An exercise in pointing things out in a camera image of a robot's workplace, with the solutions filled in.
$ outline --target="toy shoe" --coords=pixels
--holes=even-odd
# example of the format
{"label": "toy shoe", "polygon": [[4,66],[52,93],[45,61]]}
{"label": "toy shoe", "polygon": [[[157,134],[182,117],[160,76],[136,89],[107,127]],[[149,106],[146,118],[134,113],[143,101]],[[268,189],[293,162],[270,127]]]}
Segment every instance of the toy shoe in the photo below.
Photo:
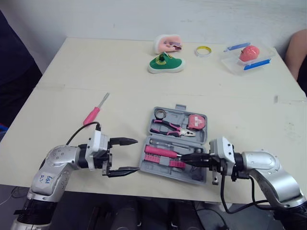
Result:
{"label": "toy shoe", "polygon": [[153,42],[153,49],[156,54],[162,52],[172,52],[182,49],[180,36],[177,34],[163,34],[158,36]]}
{"label": "toy shoe", "polygon": [[185,67],[185,61],[179,58],[174,58],[171,55],[163,52],[149,63],[148,71],[150,73],[176,73],[182,71]]}

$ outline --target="pink screwdriver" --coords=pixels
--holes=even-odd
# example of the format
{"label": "pink screwdriver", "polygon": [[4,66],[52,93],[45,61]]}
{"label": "pink screwdriver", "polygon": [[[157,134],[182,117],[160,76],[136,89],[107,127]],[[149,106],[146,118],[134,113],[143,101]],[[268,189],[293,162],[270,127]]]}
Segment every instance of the pink screwdriver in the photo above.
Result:
{"label": "pink screwdriver", "polygon": [[95,120],[97,114],[99,113],[100,111],[100,108],[102,106],[102,104],[105,102],[105,100],[107,99],[107,97],[109,96],[110,94],[107,92],[106,95],[104,96],[104,98],[102,99],[101,103],[98,105],[98,107],[94,107],[94,109],[89,113],[89,115],[86,117],[86,119],[83,121],[83,125],[86,125],[92,121]]}

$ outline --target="screwdriver handle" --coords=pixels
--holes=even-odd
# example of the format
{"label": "screwdriver handle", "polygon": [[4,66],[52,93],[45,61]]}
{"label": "screwdriver handle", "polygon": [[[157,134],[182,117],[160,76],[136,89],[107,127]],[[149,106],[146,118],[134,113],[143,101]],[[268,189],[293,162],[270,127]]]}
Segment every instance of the screwdriver handle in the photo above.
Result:
{"label": "screwdriver handle", "polygon": [[155,148],[152,146],[145,147],[145,153],[156,154],[164,157],[177,158],[177,153],[167,149]]}
{"label": "screwdriver handle", "polygon": [[83,121],[83,125],[86,125],[92,121],[95,120],[97,114],[99,113],[100,109],[98,107],[95,107],[92,112],[89,113],[89,115],[86,117],[86,119]]}

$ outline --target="pink pliers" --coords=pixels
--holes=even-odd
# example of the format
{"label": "pink pliers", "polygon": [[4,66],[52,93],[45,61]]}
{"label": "pink pliers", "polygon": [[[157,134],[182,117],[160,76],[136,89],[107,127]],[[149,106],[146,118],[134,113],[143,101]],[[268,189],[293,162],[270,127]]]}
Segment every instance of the pink pliers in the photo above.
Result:
{"label": "pink pliers", "polygon": [[163,135],[167,135],[167,136],[174,136],[174,137],[180,137],[180,136],[186,136],[186,137],[195,137],[196,134],[194,132],[192,132],[191,130],[185,129],[185,128],[181,128],[180,125],[175,125],[172,124],[168,121],[161,121],[161,120],[153,120],[153,123],[156,124],[161,124],[163,126],[166,126],[170,129],[173,129],[175,131],[170,131],[170,132],[164,132],[164,131],[160,131],[158,129],[155,128],[151,128],[150,131],[152,133],[158,133],[158,134],[163,134]]}

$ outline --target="clear plastic container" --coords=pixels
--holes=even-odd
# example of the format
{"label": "clear plastic container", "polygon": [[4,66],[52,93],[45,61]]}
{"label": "clear plastic container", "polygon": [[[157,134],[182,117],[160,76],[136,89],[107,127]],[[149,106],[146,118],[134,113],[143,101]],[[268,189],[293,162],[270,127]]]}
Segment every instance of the clear plastic container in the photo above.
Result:
{"label": "clear plastic container", "polygon": [[[241,51],[247,46],[256,46],[260,52],[256,59],[244,62],[239,57]],[[273,56],[275,56],[275,51],[272,48],[264,45],[260,41],[254,41],[228,46],[221,55],[221,61],[233,74],[241,75],[251,69],[269,64]]]}

